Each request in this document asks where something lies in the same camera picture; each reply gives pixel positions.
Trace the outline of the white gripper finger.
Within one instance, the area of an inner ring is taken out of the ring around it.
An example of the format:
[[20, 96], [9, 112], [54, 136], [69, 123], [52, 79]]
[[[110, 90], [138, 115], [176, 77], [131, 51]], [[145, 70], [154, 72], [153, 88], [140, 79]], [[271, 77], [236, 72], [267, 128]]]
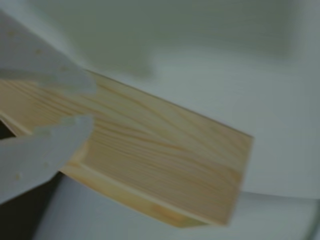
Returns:
[[88, 94], [95, 80], [65, 54], [38, 37], [12, 16], [0, 12], [0, 77], [34, 81], [41, 86]]
[[32, 134], [0, 142], [0, 202], [48, 181], [79, 151], [94, 129], [90, 115], [64, 117]]

